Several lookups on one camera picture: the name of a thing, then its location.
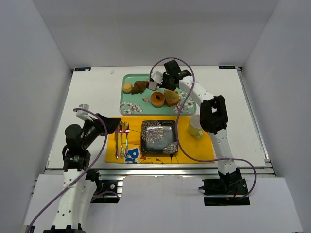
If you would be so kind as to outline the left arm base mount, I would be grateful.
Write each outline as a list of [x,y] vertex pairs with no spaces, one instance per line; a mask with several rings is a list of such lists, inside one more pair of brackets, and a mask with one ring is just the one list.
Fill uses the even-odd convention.
[[90,170],[86,175],[86,180],[96,184],[91,203],[117,204],[119,202],[123,187],[122,178],[105,176],[101,175],[99,171]]

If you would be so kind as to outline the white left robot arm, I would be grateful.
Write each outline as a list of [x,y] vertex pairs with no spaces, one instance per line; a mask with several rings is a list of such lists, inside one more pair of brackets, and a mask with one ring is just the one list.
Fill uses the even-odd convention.
[[71,124],[65,129],[66,145],[63,149],[63,194],[60,196],[55,218],[48,233],[83,233],[87,212],[97,189],[96,173],[88,175],[90,152],[88,147],[99,136],[113,134],[120,118],[107,118],[98,113],[80,117],[84,124]]

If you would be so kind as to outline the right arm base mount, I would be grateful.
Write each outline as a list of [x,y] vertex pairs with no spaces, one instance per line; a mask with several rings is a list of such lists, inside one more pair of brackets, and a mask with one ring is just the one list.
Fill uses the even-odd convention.
[[233,187],[225,188],[220,179],[204,179],[198,190],[204,195],[205,206],[249,206],[249,197],[242,197],[248,193],[245,179]]

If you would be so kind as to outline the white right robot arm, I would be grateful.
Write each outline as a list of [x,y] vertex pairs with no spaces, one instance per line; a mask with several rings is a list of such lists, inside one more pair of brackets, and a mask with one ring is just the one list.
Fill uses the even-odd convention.
[[218,163],[219,179],[212,190],[217,193],[229,194],[236,191],[242,177],[235,161],[227,138],[228,115],[225,99],[222,95],[214,95],[206,91],[196,80],[192,68],[181,70],[178,58],[170,58],[164,64],[162,76],[163,88],[181,89],[200,106],[199,122],[201,128],[208,133]]

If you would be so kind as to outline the brown croissant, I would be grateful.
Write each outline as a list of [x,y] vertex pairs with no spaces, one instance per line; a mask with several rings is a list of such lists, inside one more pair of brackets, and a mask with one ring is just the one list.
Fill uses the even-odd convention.
[[136,81],[131,90],[131,94],[142,94],[148,85],[149,81]]

